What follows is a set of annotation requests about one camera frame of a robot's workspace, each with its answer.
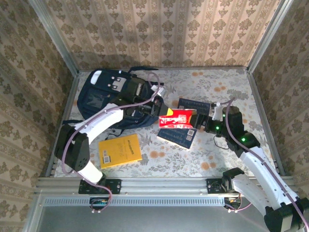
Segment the blue book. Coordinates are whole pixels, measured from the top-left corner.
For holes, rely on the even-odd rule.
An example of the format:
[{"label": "blue book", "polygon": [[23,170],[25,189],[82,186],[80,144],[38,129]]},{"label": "blue book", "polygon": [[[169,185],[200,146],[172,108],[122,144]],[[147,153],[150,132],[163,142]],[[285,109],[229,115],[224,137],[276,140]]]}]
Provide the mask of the blue book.
[{"label": "blue book", "polygon": [[[209,115],[210,103],[180,98],[179,109],[196,109],[198,114]],[[196,129],[160,129],[158,137],[190,149]]]}]

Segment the aluminum frame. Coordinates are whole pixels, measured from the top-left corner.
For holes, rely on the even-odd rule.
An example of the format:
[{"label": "aluminum frame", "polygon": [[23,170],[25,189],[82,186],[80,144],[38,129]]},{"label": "aluminum frame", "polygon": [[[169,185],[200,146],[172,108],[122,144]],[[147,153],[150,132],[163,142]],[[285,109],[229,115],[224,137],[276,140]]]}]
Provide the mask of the aluminum frame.
[{"label": "aluminum frame", "polygon": [[67,67],[69,68],[70,72],[75,78],[77,77],[78,74],[77,66],[75,65],[75,61],[73,60],[72,56],[69,53],[69,49],[66,47],[65,43],[62,40],[59,31],[48,12],[48,8],[46,7],[45,2],[46,1],[44,0],[29,0],[29,3],[31,4],[35,13],[38,15],[45,30],[49,34],[58,52],[61,54],[64,62],[66,63]]},{"label": "aluminum frame", "polygon": [[[68,120],[69,117],[70,117],[72,106],[73,106],[74,99],[75,99],[75,94],[76,94],[77,87],[78,87],[78,83],[79,83],[79,78],[74,78],[72,85],[71,85],[68,100],[67,100],[67,103],[66,103],[66,107],[64,108],[64,111],[63,111],[63,115],[62,115],[62,118],[61,118],[60,125],[62,125],[64,120]],[[42,175],[45,176],[45,177],[48,177],[48,176],[51,175],[53,165],[56,162],[55,149],[56,149],[56,141],[58,140],[58,137],[59,137],[59,134],[60,134],[60,129],[61,129],[61,126],[58,128],[57,136],[56,136],[56,139],[55,139],[55,142],[54,142],[54,145],[53,145],[53,149],[51,151],[51,157],[49,159],[48,165],[47,165],[46,169],[42,171]]]},{"label": "aluminum frame", "polygon": [[289,11],[292,2],[294,0],[281,0],[270,23],[267,27],[264,35],[259,42],[253,56],[250,59],[248,64],[248,71],[253,73],[256,66],[258,65],[259,61],[261,60],[264,52],[266,51],[267,47],[269,46],[271,40],[273,39],[274,35],[276,34],[281,22],[283,21],[284,17],[286,16],[287,12]]},{"label": "aluminum frame", "polygon": [[[114,195],[111,206],[218,206],[224,204],[224,197],[237,197],[238,194],[208,194],[206,179],[215,177],[175,177],[175,178],[121,178],[122,189]],[[260,187],[255,177],[249,177]],[[296,191],[290,176],[283,180]],[[34,192],[34,201],[28,213],[23,232],[36,232],[44,207],[51,206],[89,206],[91,196],[78,194],[80,178],[77,177],[41,177]]]},{"label": "aluminum frame", "polygon": [[258,111],[260,118],[261,118],[262,126],[263,126],[263,129],[264,129],[264,132],[265,132],[265,136],[266,136],[266,139],[267,139],[267,143],[268,143],[268,146],[269,146],[270,153],[272,154],[273,159],[277,163],[280,175],[285,175],[285,171],[283,169],[283,165],[282,165],[282,162],[281,162],[281,159],[280,159],[280,156],[279,156],[276,144],[275,144],[274,137],[271,133],[270,126],[269,126],[269,123],[268,123],[268,120],[267,120],[267,117],[266,117],[266,113],[265,113],[265,110],[264,110],[264,107],[263,107],[263,104],[262,104],[262,100],[261,100],[259,91],[257,89],[257,86],[256,86],[252,72],[247,71],[247,76],[248,76],[249,84],[250,84],[252,94],[253,94],[253,97],[254,97],[254,101],[255,101],[255,104],[256,104],[256,107],[257,107],[257,111]]}]

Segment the floral tablecloth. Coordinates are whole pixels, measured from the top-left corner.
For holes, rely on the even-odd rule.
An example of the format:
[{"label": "floral tablecloth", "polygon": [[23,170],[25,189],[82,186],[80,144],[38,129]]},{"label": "floral tablecloth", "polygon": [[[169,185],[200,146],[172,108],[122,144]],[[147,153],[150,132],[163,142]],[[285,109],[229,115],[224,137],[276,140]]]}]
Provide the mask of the floral tablecloth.
[{"label": "floral tablecloth", "polygon": [[[202,102],[225,102],[235,97],[233,105],[242,112],[245,129],[257,137],[266,156],[272,160],[244,69],[159,70],[154,72],[158,74],[160,81],[164,82],[167,89],[164,101],[171,108],[177,108],[179,98]],[[147,78],[147,71],[135,73],[138,77]],[[83,119],[76,103],[88,75],[89,72],[79,74],[80,82],[70,119]],[[97,167],[100,166],[98,142],[104,140],[111,132],[110,129],[106,130],[90,145],[91,161]],[[122,136],[138,134],[142,160],[104,169],[107,177],[222,176],[223,171],[234,167],[240,167],[247,175],[253,175],[234,152],[216,147],[212,134],[198,131],[191,148],[187,150],[157,138],[158,132],[158,123],[146,128],[125,130]],[[216,138],[216,142],[219,146],[226,146],[222,138]],[[63,176],[65,175],[58,161],[55,177]]]}]

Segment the black cable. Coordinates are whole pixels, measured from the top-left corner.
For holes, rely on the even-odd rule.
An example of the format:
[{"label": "black cable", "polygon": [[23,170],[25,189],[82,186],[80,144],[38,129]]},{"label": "black cable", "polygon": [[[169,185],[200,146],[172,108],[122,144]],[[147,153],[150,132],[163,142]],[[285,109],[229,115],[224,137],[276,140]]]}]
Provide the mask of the black cable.
[{"label": "black cable", "polygon": [[224,150],[229,150],[229,148],[227,147],[221,147],[221,146],[218,146],[217,144],[216,144],[216,141],[215,141],[215,137],[216,137],[217,135],[215,135],[214,137],[213,137],[213,142],[214,142],[214,144],[218,147],[218,148],[221,148],[221,149],[224,149]]}]

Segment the metal frame edge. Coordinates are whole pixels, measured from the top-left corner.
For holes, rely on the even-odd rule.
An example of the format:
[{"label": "metal frame edge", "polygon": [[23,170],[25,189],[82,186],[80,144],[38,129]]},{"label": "metal frame edge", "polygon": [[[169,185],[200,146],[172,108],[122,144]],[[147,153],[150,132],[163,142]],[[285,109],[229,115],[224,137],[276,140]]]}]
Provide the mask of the metal frame edge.
[{"label": "metal frame edge", "polygon": [[53,167],[54,161],[55,161],[56,142],[57,142],[57,139],[59,137],[59,133],[60,133],[60,129],[61,129],[61,125],[62,125],[63,121],[68,120],[69,117],[70,117],[72,106],[73,106],[74,99],[75,99],[75,94],[76,94],[77,87],[78,87],[78,83],[79,83],[79,78],[74,78],[73,82],[72,82],[71,89],[70,89],[70,93],[69,93],[69,96],[68,96],[67,104],[66,104],[66,107],[64,108],[63,115],[62,115],[62,118],[61,118],[61,122],[60,122],[60,125],[59,125],[59,128],[58,128],[57,136],[56,136],[56,139],[55,139],[55,142],[54,142],[54,145],[53,145],[52,154],[51,154],[51,157],[49,159],[46,171],[43,172],[44,173],[43,176],[48,177],[48,176],[50,176],[50,174],[52,172],[52,167]]},{"label": "metal frame edge", "polygon": [[275,33],[277,32],[281,22],[283,21],[288,10],[290,9],[293,1],[294,0],[281,0],[281,2],[279,3],[269,23],[269,26],[267,27],[261,41],[259,42],[257,49],[255,50],[253,56],[250,59],[250,62],[248,64],[248,71],[250,73],[254,72],[264,52],[266,51]]},{"label": "metal frame edge", "polygon": [[63,42],[60,34],[58,33],[55,24],[51,16],[48,13],[48,10],[45,6],[45,1],[43,0],[29,0],[32,8],[34,9],[35,13],[38,15],[40,21],[42,22],[45,30],[51,37],[53,43],[55,44],[58,52],[61,54],[64,62],[66,63],[67,67],[69,68],[70,72],[72,73],[73,77],[76,78],[78,75],[78,69],[75,65],[75,62],[72,56],[69,53],[69,49],[66,47],[65,43]]},{"label": "metal frame edge", "polygon": [[265,132],[265,136],[268,142],[270,152],[273,158],[276,160],[280,175],[285,175],[285,171],[283,169],[283,165],[282,165],[282,162],[281,162],[281,159],[280,159],[280,156],[279,156],[276,144],[275,144],[274,137],[271,133],[270,126],[269,126],[269,123],[266,117],[266,113],[265,113],[265,110],[262,104],[262,100],[261,100],[259,91],[257,89],[252,72],[247,71],[247,76],[248,76],[249,84],[250,84],[252,94],[255,100],[255,104],[256,104],[258,113],[260,115],[260,118],[261,118],[262,126],[264,128],[264,132]]}]

